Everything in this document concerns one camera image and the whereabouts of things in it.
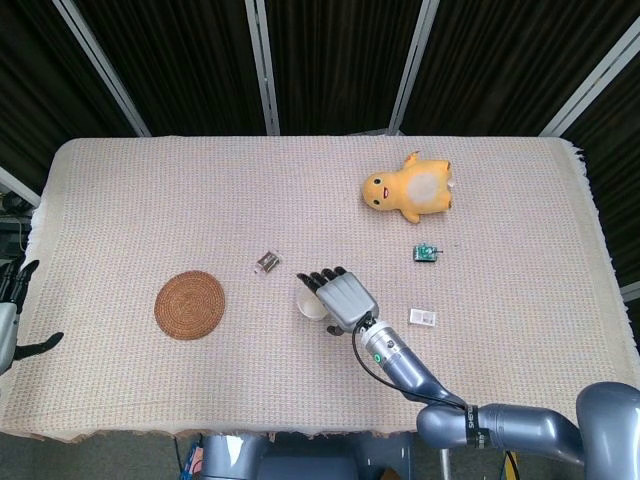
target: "rattan coaster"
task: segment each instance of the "rattan coaster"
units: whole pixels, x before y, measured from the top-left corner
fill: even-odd
[[[184,272],[169,280],[156,298],[158,326],[178,340],[195,340],[210,333],[224,313],[224,290],[205,272]]]

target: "floor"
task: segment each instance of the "floor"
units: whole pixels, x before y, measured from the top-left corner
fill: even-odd
[[[191,440],[180,440],[183,454]],[[417,439],[415,459],[417,479],[440,479],[437,451],[426,448]],[[496,450],[457,450],[452,452],[451,459],[456,480],[499,478],[502,455]],[[581,469],[553,460],[521,455],[519,462],[523,480],[583,478]],[[177,460],[169,436],[118,432],[65,444],[0,434],[0,480],[175,480],[177,477]]]

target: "woven tablecloth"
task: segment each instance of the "woven tablecloth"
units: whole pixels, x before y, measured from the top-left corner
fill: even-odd
[[[453,209],[419,225],[360,194],[414,150],[450,160],[455,181]],[[422,242],[444,251],[436,263],[413,262]],[[254,274],[273,249],[282,263]],[[414,430],[420,405],[296,308],[295,274],[336,265],[468,402],[575,421],[590,383],[640,384],[584,167],[559,139],[74,140],[54,159],[28,258],[41,266],[20,343],[65,337],[0,377],[0,430],[14,434]],[[210,335],[178,341],[154,301],[187,270],[214,275],[227,308]],[[437,326],[409,325],[412,307]]]

